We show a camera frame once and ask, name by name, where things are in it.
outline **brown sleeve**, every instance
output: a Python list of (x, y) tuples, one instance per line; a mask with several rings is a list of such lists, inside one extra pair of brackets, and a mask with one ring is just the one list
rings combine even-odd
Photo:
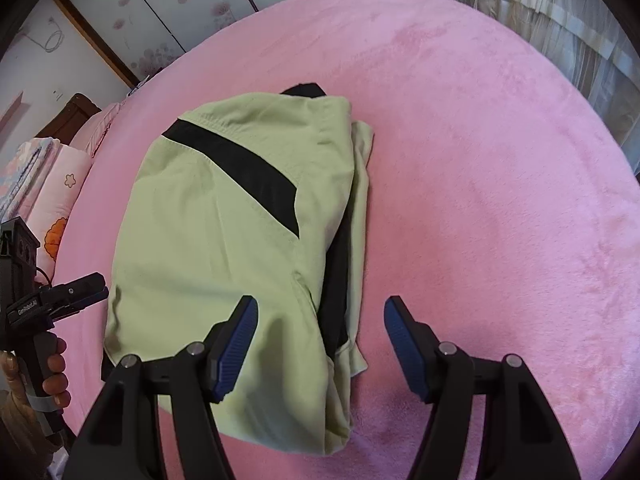
[(47, 467), (62, 440), (58, 437), (56, 442), (49, 441), (37, 423), (24, 417), (7, 392), (0, 392), (0, 426), (0, 446), (14, 468), (25, 480), (47, 478)]

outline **finger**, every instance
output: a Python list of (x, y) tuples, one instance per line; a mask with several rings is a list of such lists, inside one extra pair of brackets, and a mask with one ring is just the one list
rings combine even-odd
[(69, 406), (69, 404), (71, 404), (71, 394), (69, 392), (62, 392), (61, 394), (57, 394), (54, 397), (54, 400), (55, 400), (56, 405), (61, 410), (64, 410), (65, 408), (67, 408)]
[(16, 402), (27, 405), (27, 394), (24, 391), (24, 384), (20, 377), (20, 370), (18, 368), (18, 359), (14, 355), (7, 352), (0, 354), (0, 366), (6, 377), (6, 384), (9, 386), (11, 393), (14, 396)]
[(64, 353), (64, 351), (66, 350), (66, 341), (64, 339), (60, 339), (58, 338), (58, 348), (57, 348), (57, 352), (59, 354)]
[(64, 392), (69, 386), (69, 380), (65, 374), (55, 374), (42, 383), (42, 389), (47, 395), (57, 395)]
[(50, 355), (47, 359), (47, 365), (49, 365), (49, 370), (53, 373), (61, 374), (66, 368), (65, 358), (60, 354)]

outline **orange cartoon print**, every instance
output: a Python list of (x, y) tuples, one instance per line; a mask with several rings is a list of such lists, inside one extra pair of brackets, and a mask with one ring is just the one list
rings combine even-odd
[(44, 237), (44, 250), (52, 257), (54, 262), (58, 257), (58, 248), (60, 247), (60, 240), (62, 240), (62, 233), (65, 232), (65, 227), (66, 218), (59, 218)]

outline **pink quilt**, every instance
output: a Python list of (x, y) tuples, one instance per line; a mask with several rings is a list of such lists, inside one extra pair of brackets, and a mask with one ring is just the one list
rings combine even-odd
[[(584, 480), (600, 478), (640, 419), (640, 187), (551, 63), (452, 0), (287, 0), (180, 58), (114, 119), (69, 218), (56, 281), (95, 270), (110, 280), (136, 171), (179, 114), (309, 81), (346, 96), (375, 130), (359, 336), (369, 370), (354, 380), (343, 452), (291, 456), (224, 438), (236, 477), (406, 477), (428, 408), (409, 392), (383, 325), (386, 298), (401, 294), (416, 319), (469, 354), (522, 355)], [(104, 321), (94, 306), (58, 330), (69, 342), (75, 430), (100, 390)]]

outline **human hand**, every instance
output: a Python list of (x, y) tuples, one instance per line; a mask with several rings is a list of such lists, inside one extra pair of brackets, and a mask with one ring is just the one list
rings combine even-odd
[[(69, 381), (63, 374), (66, 367), (65, 359), (61, 355), (66, 350), (66, 342), (63, 339), (58, 338), (57, 350), (58, 353), (50, 355), (47, 361), (53, 375), (42, 383), (42, 388), (47, 395), (53, 396), (57, 406), (63, 409), (71, 403), (71, 394), (66, 390)], [(36, 424), (36, 413), (27, 400), (24, 383), (18, 369), (18, 359), (8, 352), (0, 352), (0, 368), (6, 376), (6, 382), (18, 410), (29, 422)]]

